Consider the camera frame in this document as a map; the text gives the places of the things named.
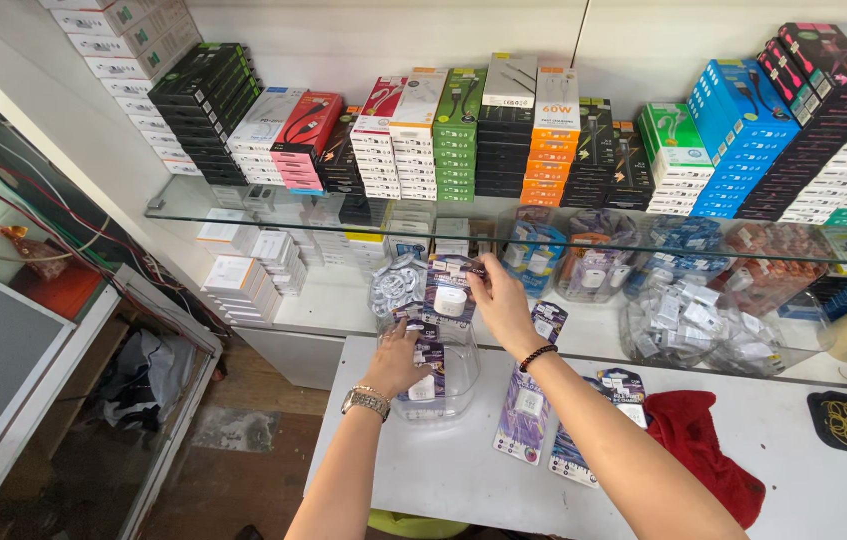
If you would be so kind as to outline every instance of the metal watch strap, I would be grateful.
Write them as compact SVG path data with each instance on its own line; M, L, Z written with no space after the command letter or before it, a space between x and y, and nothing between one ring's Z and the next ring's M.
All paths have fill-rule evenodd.
M340 407L340 412L346 414L346 411L349 411L353 406L365 407L367 409L377 411L380 413L380 416L383 417L384 422L386 422L387 417L390 416L390 405L387 404L385 400L376 396L350 390L346 393L344 404Z

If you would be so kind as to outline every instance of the red cloth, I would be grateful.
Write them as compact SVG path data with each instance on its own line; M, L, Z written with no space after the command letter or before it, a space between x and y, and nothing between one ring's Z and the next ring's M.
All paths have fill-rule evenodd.
M712 392L676 390L647 396L643 408L653 416L647 434L693 473L743 529L760 514L766 487L720 453L710 417Z

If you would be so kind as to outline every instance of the white table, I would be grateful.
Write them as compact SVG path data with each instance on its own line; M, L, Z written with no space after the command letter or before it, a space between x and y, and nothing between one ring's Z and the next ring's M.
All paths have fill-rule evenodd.
M307 488L340 424L340 403L367 369L374 348L372 338L346 338ZM499 350L481 350L480 355L476 397L457 423L429 428L394 415L384 424L372 507L575 539L633 538L603 490L491 448L513 360ZM619 365L581 359L569 363L590 376ZM807 394L833 388L631 368L643 377L649 393L687 389L716 394L710 412L721 450L767 488L760 516L747 531L751 538L847 539L847 451L829 448L817 438L806 406ZM556 427L554 415L543 446L546 456Z

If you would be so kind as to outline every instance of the orange box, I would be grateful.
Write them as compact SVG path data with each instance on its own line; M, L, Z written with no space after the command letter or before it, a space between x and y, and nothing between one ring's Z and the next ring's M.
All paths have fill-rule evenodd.
M520 194L520 203L522 205L539 205L542 207L560 207L561 197L534 197L532 195Z
M523 179L524 190L563 190L565 179Z
M580 132L572 129L550 129L550 128L534 128L534 133L531 139L539 140L546 139L550 141L573 141L577 142L580 138Z
M530 139L531 150L549 150L551 152L569 152L577 151L577 143L572 140L549 140L546 138Z
M570 172L570 163L560 163L559 161L530 161L527 160L527 172L530 171L561 171Z
M531 150L530 156L527 157L528 162L560 162L562 164L572 164L573 157L576 154L573 152L552 152L550 150Z
M557 182L566 182L566 180L570 177L570 171L560 171L553 169L534 169L531 170L529 167L527 168L526 174L523 175L523 179L526 180L550 180Z

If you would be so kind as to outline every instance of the floor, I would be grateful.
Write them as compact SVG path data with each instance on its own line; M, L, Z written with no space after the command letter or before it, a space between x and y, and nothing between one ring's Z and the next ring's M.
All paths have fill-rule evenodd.
M275 540L297 512L329 392L291 385L238 337L223 360L227 377L207 388L144 525L146 540L229 539L250 524ZM201 425L219 426L222 417L246 436ZM400 537L368 529L367 538ZM529 537L472 526L456 538Z

